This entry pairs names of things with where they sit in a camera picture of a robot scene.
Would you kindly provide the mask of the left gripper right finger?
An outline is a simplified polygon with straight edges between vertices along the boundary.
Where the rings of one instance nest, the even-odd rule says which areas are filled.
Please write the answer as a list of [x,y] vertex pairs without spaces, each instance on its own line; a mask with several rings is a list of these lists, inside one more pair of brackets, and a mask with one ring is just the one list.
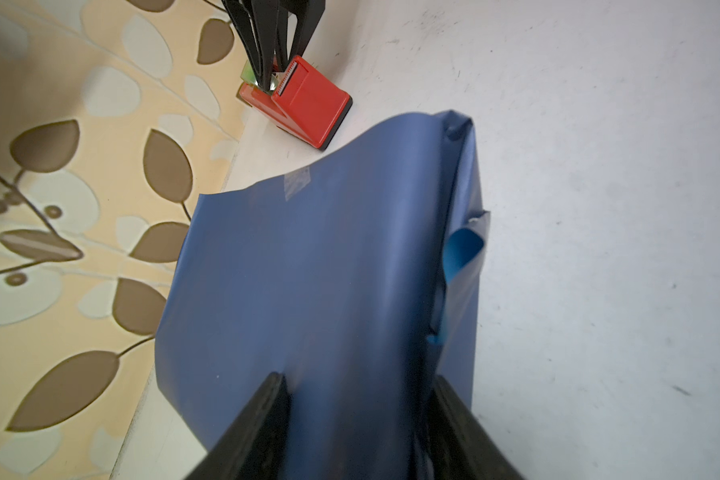
[[442,375],[427,403],[427,434],[434,479],[523,479]]

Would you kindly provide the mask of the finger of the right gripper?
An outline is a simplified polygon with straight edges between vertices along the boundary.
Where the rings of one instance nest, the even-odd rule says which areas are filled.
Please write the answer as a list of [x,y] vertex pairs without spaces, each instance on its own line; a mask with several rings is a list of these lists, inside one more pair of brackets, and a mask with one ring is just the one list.
[[246,51],[256,85],[265,93],[274,90],[274,75],[287,63],[288,14],[277,0],[223,0]]
[[297,20],[289,58],[302,56],[325,11],[325,0],[290,0],[287,11]]

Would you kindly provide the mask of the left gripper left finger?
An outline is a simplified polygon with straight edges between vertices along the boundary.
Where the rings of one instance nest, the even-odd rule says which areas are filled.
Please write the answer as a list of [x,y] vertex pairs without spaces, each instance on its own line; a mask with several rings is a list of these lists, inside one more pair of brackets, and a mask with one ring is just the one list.
[[188,478],[277,479],[285,458],[289,414],[286,378],[272,372]]

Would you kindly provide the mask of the light blue wrapping paper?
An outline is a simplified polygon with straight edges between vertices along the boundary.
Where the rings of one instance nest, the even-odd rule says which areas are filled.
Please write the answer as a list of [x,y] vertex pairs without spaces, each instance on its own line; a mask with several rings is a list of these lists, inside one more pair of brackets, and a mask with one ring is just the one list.
[[156,379],[212,448],[270,373],[286,479],[405,479],[436,374],[469,398],[490,222],[473,121],[387,119],[308,168],[200,198]]

